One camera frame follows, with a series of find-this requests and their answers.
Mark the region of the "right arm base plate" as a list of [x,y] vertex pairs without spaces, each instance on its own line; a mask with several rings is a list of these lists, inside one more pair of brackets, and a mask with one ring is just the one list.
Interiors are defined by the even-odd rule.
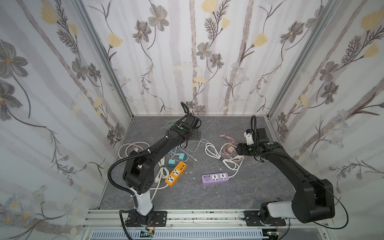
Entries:
[[259,210],[244,211],[243,220],[247,227],[285,227],[286,221],[282,218],[264,218]]

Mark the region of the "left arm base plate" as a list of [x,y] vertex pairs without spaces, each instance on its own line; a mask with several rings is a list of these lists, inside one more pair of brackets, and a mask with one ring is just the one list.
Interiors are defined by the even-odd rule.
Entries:
[[167,216],[167,211],[152,211],[144,216],[133,210],[128,213],[125,225],[126,227],[165,227]]

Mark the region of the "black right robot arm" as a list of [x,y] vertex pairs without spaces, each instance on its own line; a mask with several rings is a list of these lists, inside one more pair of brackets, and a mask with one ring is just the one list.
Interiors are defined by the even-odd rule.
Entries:
[[299,165],[278,142],[271,142],[265,129],[257,128],[257,117],[251,117],[251,126],[245,131],[246,143],[237,145],[240,156],[253,157],[258,162],[269,161],[290,181],[295,195],[290,201],[263,203],[259,210],[262,224],[270,225],[277,219],[296,219],[303,224],[332,219],[335,203],[334,187],[327,179],[319,179]]

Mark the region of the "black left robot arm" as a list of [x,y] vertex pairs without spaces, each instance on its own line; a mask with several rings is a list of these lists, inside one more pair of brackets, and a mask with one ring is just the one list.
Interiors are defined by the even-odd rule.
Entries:
[[[150,188],[155,181],[155,166],[171,150],[187,143],[191,139],[193,131],[199,129],[202,121],[192,115],[186,114],[177,120],[164,136],[152,146],[140,152],[134,152],[126,158],[113,163],[108,170],[108,181],[115,188],[129,193],[135,203],[136,212],[147,217],[153,211],[150,196]],[[117,184],[112,177],[113,169],[125,163],[123,180],[126,187]]]

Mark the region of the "purple power strip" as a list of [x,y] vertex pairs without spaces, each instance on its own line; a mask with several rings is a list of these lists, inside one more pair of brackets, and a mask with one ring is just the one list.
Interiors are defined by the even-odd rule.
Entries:
[[230,180],[228,173],[213,173],[202,175],[203,184],[226,183]]

